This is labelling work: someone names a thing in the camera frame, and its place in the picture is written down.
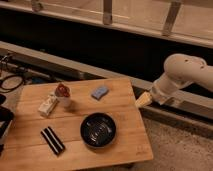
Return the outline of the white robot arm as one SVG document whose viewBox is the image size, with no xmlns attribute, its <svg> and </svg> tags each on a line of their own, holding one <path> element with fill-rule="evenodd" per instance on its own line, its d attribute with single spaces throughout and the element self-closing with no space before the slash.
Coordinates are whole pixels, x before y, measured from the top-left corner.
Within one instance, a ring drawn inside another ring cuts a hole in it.
<svg viewBox="0 0 213 171">
<path fill-rule="evenodd" d="M 201 57 L 172 54 L 164 62 L 164 73 L 153 82 L 149 91 L 140 95 L 135 106 L 142 108 L 152 102 L 163 105 L 176 91 L 193 83 L 213 92 L 213 66 Z"/>
</svg>

